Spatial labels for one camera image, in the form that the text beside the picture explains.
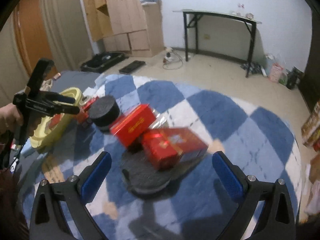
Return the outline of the person left hand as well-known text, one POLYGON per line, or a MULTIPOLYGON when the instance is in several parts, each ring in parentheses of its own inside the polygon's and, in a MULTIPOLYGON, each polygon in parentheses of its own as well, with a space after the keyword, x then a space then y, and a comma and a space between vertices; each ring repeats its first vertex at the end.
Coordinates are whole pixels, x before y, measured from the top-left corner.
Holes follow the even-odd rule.
POLYGON ((7 131, 14 132, 17 126, 23 125, 23 116, 12 103, 0 109, 0 131, 1 135, 7 131))

